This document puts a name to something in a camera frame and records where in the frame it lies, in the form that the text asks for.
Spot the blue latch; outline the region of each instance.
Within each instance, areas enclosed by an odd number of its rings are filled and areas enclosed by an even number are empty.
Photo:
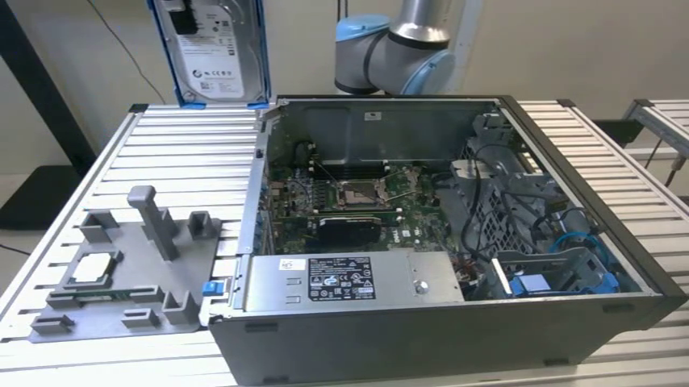
[[[601,285],[593,288],[593,293],[608,294],[617,293],[620,291],[620,282],[614,278],[613,273],[605,273],[601,278]]]
[[[204,297],[222,296],[226,293],[226,283],[221,281],[209,281],[203,284],[202,295]]]
[[[509,287],[512,288],[516,297],[550,290],[550,285],[548,284],[546,278],[542,274],[514,277],[509,282]]]

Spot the warning sticker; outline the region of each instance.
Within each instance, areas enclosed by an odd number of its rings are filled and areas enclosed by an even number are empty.
[[[310,258],[309,298],[311,301],[375,300],[370,258]]]
[[[179,35],[188,86],[206,98],[245,95],[237,37],[230,15],[219,6],[194,6],[195,35]]]

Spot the circuit board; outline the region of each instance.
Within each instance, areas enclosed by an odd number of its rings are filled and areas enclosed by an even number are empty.
[[[306,169],[275,171],[270,183],[275,253],[433,252],[453,245],[440,198],[425,167],[391,165],[378,179],[317,180]],[[319,228],[343,220],[373,222],[375,240],[357,246],[323,243]]]

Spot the metal rack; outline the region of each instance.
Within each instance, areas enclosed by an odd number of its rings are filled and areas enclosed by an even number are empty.
[[[689,293],[689,208],[625,154],[576,107],[522,102],[570,163],[630,232]],[[86,210],[138,220],[126,193],[155,185],[174,218],[207,210],[223,220],[214,274],[234,272],[237,237],[255,139],[255,113],[238,106],[180,110],[150,106],[127,115],[98,162],[8,291],[0,298],[0,384],[67,384],[116,376],[172,385],[233,385],[207,331],[31,344],[24,337],[82,241]],[[577,367],[489,372],[415,380],[414,385],[668,385],[689,383],[689,305],[648,331],[617,336]],[[361,385],[399,385],[371,382]]]
[[[673,147],[689,156],[689,100],[637,99],[624,119],[634,119]]]

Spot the black stand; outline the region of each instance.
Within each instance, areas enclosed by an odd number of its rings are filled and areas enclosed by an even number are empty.
[[[34,171],[0,209],[0,228],[46,230],[96,155],[6,0],[0,0],[0,54],[72,163]]]
[[[0,229],[47,230],[80,180],[68,165],[36,168],[0,208]]]
[[[593,123],[622,148],[634,142],[644,129],[644,125],[633,119],[594,119]]]

